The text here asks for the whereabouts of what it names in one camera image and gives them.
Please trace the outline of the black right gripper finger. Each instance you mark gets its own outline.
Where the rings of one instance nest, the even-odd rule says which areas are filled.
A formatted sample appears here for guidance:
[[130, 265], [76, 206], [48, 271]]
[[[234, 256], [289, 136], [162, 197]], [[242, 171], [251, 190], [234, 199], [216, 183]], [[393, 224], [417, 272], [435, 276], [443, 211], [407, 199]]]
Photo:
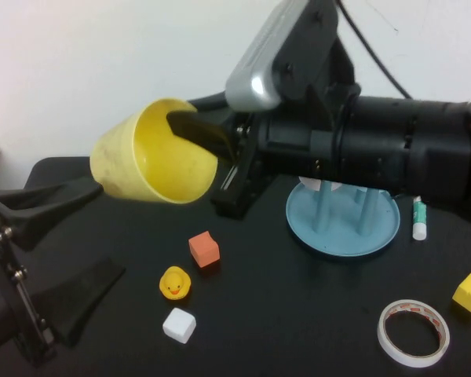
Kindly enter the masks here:
[[173, 134], [190, 141], [218, 159], [236, 161], [236, 114], [232, 111], [172, 111], [166, 116]]
[[225, 92], [188, 100], [188, 103], [195, 108], [195, 111], [186, 112], [187, 115], [232, 116], [235, 114], [228, 106]]

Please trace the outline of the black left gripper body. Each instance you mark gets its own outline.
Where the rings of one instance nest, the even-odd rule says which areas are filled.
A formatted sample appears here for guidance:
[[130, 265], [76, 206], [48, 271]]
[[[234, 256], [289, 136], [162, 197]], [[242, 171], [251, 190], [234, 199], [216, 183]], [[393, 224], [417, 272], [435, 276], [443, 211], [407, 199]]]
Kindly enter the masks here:
[[52, 351], [53, 333], [31, 300], [25, 286], [27, 269], [13, 252], [13, 245], [33, 247], [21, 228], [32, 213], [16, 214], [0, 202], [0, 346], [12, 339], [23, 357], [38, 366]]

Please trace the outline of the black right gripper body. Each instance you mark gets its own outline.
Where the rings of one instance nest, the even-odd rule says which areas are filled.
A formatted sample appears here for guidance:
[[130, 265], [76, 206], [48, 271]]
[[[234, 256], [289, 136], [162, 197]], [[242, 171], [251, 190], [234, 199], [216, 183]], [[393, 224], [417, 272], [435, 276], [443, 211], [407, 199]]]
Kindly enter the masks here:
[[217, 214], [243, 218], [279, 174], [334, 181], [338, 132], [318, 115], [270, 112], [252, 115], [235, 137], [231, 170], [211, 197]]

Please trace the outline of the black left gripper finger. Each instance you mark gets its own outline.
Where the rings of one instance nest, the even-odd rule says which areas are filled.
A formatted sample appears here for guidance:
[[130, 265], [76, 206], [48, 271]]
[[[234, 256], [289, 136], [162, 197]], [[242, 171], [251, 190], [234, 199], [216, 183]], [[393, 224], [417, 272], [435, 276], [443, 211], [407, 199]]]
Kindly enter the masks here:
[[102, 192], [102, 186], [91, 178], [41, 188], [1, 190], [0, 215], [12, 229], [12, 241], [32, 251], [59, 222]]
[[89, 317], [125, 271], [106, 258], [62, 284], [33, 295], [38, 314], [58, 342], [65, 346], [77, 344]]

